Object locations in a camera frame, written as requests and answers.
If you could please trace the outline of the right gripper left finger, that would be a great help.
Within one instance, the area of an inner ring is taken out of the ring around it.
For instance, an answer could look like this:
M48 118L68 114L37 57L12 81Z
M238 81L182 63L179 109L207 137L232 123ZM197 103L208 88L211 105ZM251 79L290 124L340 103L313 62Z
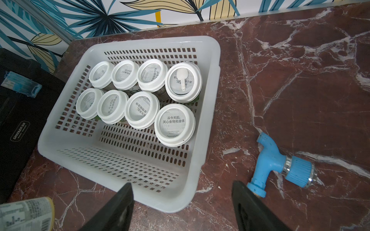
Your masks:
M134 194L125 184L84 226L81 231L127 231L130 228Z

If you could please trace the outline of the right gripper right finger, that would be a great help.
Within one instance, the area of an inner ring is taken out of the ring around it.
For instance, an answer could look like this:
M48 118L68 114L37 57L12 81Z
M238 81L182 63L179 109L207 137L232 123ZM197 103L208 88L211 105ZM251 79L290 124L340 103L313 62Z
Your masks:
M240 231L289 231L272 211L241 181L234 181L232 202Z

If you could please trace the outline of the white yogurt cup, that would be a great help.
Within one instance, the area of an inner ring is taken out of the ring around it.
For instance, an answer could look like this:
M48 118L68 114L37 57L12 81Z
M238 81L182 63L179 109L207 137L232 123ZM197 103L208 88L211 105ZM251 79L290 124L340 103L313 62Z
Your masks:
M77 113L84 119L98 119L101 118L97 113L97 106L105 94L103 90L96 88L86 89L78 98L76 103Z
M51 231L55 206L50 197L1 204L2 231Z
M191 62L175 64L167 72L165 88L172 100L182 104L193 102L202 88L200 69Z
M125 109L129 100L124 91L109 90L100 99L97 113L106 124L126 123Z
M157 92L165 85L168 67L159 59L149 59L138 69L137 82L141 90Z
M160 110L160 102L153 93L140 91L132 95L125 109L130 126L137 130L154 129L154 122Z
M195 132L194 113L185 105L169 104L157 113L154 128L165 146L178 147L188 142Z
M118 90L130 90L137 83L139 65L131 60L119 62L112 71L112 82Z
M114 67L112 63L107 61L102 61L95 65L89 74L89 81L92 86L101 90L114 90L115 86L112 82Z

